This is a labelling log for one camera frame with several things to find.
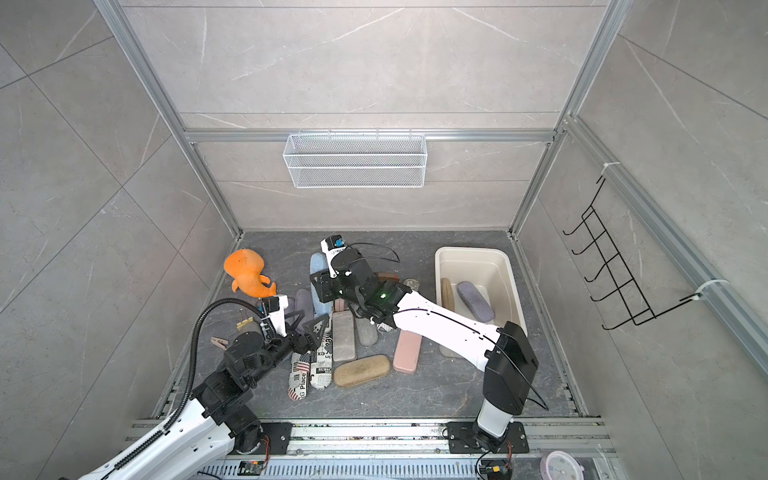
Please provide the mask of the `light blue fabric case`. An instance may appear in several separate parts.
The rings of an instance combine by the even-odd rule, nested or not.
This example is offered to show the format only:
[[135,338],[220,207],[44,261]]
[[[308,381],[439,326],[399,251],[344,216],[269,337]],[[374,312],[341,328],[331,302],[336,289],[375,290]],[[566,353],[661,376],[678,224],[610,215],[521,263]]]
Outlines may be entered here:
[[[321,252],[313,253],[310,258],[309,269],[310,269],[310,276],[313,276],[318,272],[327,270],[328,263],[327,263],[326,256]],[[317,289],[313,283],[310,283],[310,292],[311,292],[311,298],[312,298],[312,304],[313,304],[315,316],[321,316],[324,314],[328,314],[329,316],[332,316],[333,303],[332,302],[323,303],[320,300],[317,293]]]

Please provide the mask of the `beige plastic storage bin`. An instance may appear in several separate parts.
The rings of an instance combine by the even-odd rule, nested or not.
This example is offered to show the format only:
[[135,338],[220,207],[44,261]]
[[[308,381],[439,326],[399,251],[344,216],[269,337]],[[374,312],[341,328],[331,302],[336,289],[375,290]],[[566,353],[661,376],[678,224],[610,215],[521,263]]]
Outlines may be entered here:
[[527,328],[507,254],[490,248],[441,247],[434,260],[439,305],[483,324]]

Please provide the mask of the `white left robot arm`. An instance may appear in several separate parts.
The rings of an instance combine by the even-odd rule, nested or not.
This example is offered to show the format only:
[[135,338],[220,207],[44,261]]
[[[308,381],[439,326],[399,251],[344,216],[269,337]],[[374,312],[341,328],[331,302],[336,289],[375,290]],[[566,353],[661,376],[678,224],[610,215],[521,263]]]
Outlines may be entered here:
[[[240,333],[217,369],[196,382],[202,327],[210,313],[227,304],[251,311],[257,328]],[[254,389],[291,354],[317,349],[330,320],[323,314],[304,323],[302,312],[288,312],[287,305],[286,296],[279,295],[255,303],[223,298],[205,307],[193,327],[178,408],[87,478],[188,479],[233,450],[251,453],[264,444],[262,422],[248,405]]]

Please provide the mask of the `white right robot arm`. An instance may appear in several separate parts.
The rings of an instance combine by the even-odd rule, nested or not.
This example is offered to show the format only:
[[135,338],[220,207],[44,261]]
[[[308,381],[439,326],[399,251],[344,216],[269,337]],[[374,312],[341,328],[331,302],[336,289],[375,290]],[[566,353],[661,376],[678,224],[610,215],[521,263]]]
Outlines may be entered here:
[[524,329],[493,326],[454,313],[403,283],[382,280],[354,244],[333,235],[321,241],[327,268],[310,276],[322,302],[343,299],[354,316],[426,337],[484,374],[483,404],[469,445],[497,452],[522,413],[539,361]]

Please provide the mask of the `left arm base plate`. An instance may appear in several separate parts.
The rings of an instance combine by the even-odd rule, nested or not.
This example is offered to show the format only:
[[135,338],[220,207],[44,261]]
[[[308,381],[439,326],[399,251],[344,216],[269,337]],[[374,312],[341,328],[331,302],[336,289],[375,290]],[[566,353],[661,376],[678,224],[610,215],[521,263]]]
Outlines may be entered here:
[[266,422],[259,427],[247,427],[235,436],[234,452],[239,455],[285,455],[292,430],[290,422]]

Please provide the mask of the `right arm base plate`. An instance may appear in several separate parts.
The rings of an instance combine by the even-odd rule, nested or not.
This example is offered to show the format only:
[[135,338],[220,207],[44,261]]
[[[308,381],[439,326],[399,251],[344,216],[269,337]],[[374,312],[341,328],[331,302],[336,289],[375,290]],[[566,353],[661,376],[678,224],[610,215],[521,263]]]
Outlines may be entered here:
[[524,426],[509,423],[502,437],[496,438],[482,430],[475,422],[448,422],[443,430],[452,454],[511,453],[524,454],[530,447]]

